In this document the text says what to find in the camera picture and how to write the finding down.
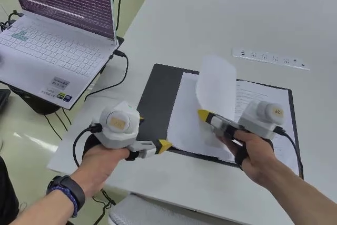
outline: yellow label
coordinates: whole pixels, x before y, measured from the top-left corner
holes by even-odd
[[[275,114],[278,117],[283,117],[283,110],[281,108],[274,107],[273,114]]]
[[[126,122],[121,119],[112,117],[110,120],[110,125],[123,130],[125,128]]]

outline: black clipboard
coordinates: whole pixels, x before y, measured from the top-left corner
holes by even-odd
[[[140,115],[145,118],[145,121],[139,128],[137,140],[145,141],[166,139],[168,124],[170,122],[175,98],[184,72],[199,74],[198,71],[191,71],[162,64],[154,64],[137,108]],[[261,85],[276,89],[288,90],[291,119],[294,127],[295,145],[300,154],[292,91],[290,89],[272,85]],[[213,156],[194,154],[191,152],[178,150],[176,148],[170,148],[169,151],[181,155],[188,155],[194,158],[238,167],[236,164],[221,161]]]

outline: white table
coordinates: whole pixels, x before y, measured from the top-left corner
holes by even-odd
[[[130,58],[125,83],[85,103],[49,168],[73,172],[77,134],[109,96],[137,106],[153,64],[199,70],[203,56],[217,54],[240,79],[292,89],[305,179],[337,201],[336,14],[337,0],[146,0],[121,48]],[[299,57],[311,71],[234,58],[233,47]],[[118,82],[124,69],[125,60],[114,58],[96,89]],[[171,152],[122,161],[107,184],[241,223],[291,224],[271,194],[239,169]]]

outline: laptop keyboard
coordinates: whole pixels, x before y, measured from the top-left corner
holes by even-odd
[[[15,26],[10,35],[0,35],[0,46],[8,46],[80,75],[90,76],[102,61],[99,49],[71,41],[37,27]]]

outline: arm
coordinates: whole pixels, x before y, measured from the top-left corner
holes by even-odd
[[[243,171],[272,193],[295,224],[336,224],[337,204],[281,163],[268,143],[243,131],[237,131],[235,138],[246,143],[249,154]],[[220,140],[236,155],[238,147],[232,141]]]
[[[111,150],[102,145],[90,149],[81,166],[71,175],[87,198],[103,186],[118,162],[127,158],[127,149]],[[55,190],[23,212],[11,225],[64,225],[72,216],[73,203],[61,191]]]

